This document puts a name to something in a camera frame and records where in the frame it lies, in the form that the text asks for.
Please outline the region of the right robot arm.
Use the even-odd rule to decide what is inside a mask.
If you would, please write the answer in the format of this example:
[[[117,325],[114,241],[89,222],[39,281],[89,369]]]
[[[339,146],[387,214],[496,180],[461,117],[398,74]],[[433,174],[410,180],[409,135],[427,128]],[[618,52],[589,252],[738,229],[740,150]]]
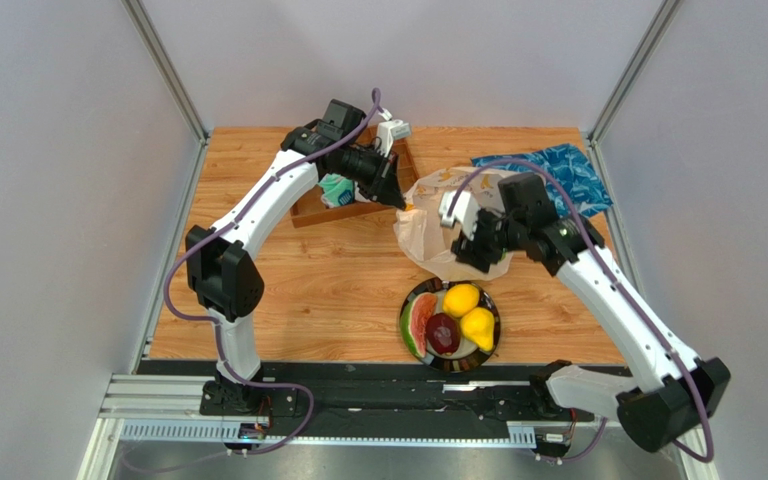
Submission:
[[[463,187],[442,196],[442,226],[460,231],[452,244],[457,261],[485,271],[505,254],[525,252],[580,299],[630,372],[613,376],[553,362],[530,379],[539,413],[576,409],[617,421],[647,452],[678,445],[694,428],[708,431],[731,379],[724,362],[702,359],[658,318],[586,219],[557,212],[540,176],[516,174],[498,187],[500,212],[481,207]]]

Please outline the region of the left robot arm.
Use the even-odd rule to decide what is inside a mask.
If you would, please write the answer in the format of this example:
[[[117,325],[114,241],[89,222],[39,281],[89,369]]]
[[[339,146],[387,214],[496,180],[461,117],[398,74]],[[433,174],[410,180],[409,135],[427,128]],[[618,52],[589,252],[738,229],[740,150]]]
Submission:
[[[322,117],[284,137],[268,171],[230,212],[186,234],[188,286],[214,326],[219,352],[215,378],[203,388],[201,413],[251,415],[267,404],[253,325],[265,284],[255,259],[292,206],[326,175],[336,174],[371,202],[405,208],[392,148],[410,136],[411,127],[381,107],[373,112],[382,119],[375,136],[359,144],[370,115],[332,100]]]

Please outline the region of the yellow fake lemon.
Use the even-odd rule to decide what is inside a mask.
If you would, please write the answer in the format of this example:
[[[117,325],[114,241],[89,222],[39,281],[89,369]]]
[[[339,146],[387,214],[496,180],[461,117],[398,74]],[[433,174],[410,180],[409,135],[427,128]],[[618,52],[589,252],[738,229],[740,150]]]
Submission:
[[[470,283],[459,283],[449,288],[443,296],[442,312],[452,318],[460,319],[480,301],[480,290]]]

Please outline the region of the translucent white plastic bag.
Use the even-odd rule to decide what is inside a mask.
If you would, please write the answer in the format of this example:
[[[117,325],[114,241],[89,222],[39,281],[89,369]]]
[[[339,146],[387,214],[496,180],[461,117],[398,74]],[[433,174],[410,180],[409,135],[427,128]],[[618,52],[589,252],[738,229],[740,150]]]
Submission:
[[[451,244],[458,238],[459,228],[445,229],[440,225],[438,208],[441,197],[457,188],[475,169],[447,167],[418,179],[405,193],[406,210],[396,212],[394,232],[402,252],[422,269],[445,281],[490,281],[505,275],[511,257],[482,273],[458,263]]]

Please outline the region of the fake watermelon slice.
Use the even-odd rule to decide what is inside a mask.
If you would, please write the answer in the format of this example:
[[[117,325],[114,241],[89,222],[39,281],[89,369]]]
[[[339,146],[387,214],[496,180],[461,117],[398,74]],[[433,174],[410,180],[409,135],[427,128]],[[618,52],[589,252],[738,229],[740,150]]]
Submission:
[[[413,296],[403,306],[399,327],[402,340],[408,351],[422,360],[427,354],[426,325],[436,313],[438,297],[433,293],[420,293]]]

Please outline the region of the dark red fake apple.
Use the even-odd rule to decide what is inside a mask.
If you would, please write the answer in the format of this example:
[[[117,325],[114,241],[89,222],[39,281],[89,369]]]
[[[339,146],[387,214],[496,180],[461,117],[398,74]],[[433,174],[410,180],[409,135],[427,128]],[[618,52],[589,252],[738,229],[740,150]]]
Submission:
[[[459,324],[445,313],[430,317],[426,323],[425,337],[431,349],[439,355],[450,356],[460,348]]]

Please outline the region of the yellow fake pear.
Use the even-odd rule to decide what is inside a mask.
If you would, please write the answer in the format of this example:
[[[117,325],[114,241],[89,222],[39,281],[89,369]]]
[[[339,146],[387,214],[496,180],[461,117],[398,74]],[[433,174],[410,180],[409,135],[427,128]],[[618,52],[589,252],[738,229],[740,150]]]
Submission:
[[[495,317],[483,307],[476,307],[466,313],[459,321],[461,334],[473,342],[480,350],[490,352],[495,345]]]

